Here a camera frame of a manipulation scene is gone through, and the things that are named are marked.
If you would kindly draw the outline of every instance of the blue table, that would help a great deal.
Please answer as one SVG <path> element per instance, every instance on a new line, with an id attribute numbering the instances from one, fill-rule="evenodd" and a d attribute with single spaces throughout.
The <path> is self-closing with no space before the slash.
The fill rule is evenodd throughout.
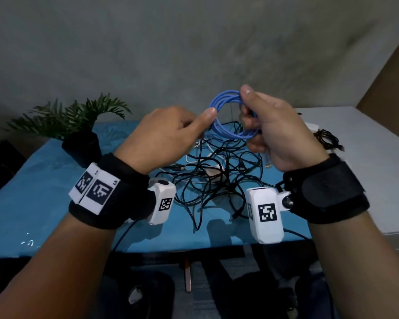
<path id="1" fill-rule="evenodd" d="M 118 122 L 95 125 L 94 132 L 99 136 L 103 154 L 113 152 L 137 124 Z M 61 149 L 61 144 L 56 139 L 48 141 L 0 190 L 0 257 L 34 255 L 67 213 L 70 202 L 68 192 L 83 169 Z M 282 173 L 274 167 L 265 169 L 263 180 L 277 183 L 282 180 Z M 257 187 L 257 184 L 244 182 L 242 187 Z M 202 226 L 195 233 L 184 207 L 174 203 L 164 224 L 150 226 L 145 221 L 138 222 L 121 241 L 118 250 L 147 253 L 256 243 L 248 220 L 238 218 L 229 222 L 233 211 L 227 197 L 215 199 L 213 204 L 204 209 Z M 283 212 L 282 221 L 285 228 L 310 237 L 305 220 Z M 127 226 L 124 224 L 117 231 L 115 241 Z M 297 239 L 289 233 L 284 238 Z"/>

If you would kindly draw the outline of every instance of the white table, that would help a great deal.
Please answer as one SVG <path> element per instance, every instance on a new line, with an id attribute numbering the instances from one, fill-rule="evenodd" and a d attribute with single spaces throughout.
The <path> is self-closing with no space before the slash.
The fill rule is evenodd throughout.
<path id="1" fill-rule="evenodd" d="M 399 137 L 355 107 L 299 108 L 305 122 L 334 134 L 371 204 L 378 228 L 399 252 Z"/>

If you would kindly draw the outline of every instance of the black plant pot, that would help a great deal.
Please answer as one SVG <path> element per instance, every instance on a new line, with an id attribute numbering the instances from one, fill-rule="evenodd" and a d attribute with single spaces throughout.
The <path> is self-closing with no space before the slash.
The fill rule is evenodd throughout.
<path id="1" fill-rule="evenodd" d="M 93 132 L 80 131 L 70 134 L 62 143 L 62 149 L 83 168 L 87 168 L 92 162 L 98 163 L 102 158 L 99 139 Z"/>

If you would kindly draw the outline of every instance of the person's left hand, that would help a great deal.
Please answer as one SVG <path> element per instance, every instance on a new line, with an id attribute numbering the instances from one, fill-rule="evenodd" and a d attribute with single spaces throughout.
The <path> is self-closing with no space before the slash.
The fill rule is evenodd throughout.
<path id="1" fill-rule="evenodd" d="M 146 175 L 179 160 L 216 117 L 212 107 L 199 116 L 181 106 L 157 108 L 143 118 L 114 155 Z"/>

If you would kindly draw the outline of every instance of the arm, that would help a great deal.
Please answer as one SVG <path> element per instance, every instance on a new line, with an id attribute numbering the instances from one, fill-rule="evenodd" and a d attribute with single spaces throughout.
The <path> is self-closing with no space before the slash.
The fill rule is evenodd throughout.
<path id="1" fill-rule="evenodd" d="M 182 107 L 147 115 L 114 155 L 136 171 L 170 165 L 216 118 Z M 92 304 L 116 230 L 88 226 L 67 214 L 0 295 L 0 318 L 82 318 Z"/>
<path id="2" fill-rule="evenodd" d="M 291 171 L 316 165 L 327 153 L 285 101 L 241 88 L 246 128 L 262 128 L 248 141 L 253 152 L 271 151 L 273 165 Z M 250 109 L 258 118 L 250 115 Z M 343 318 L 399 318 L 399 256 L 368 213 L 327 225 L 309 224 L 319 260 Z"/>

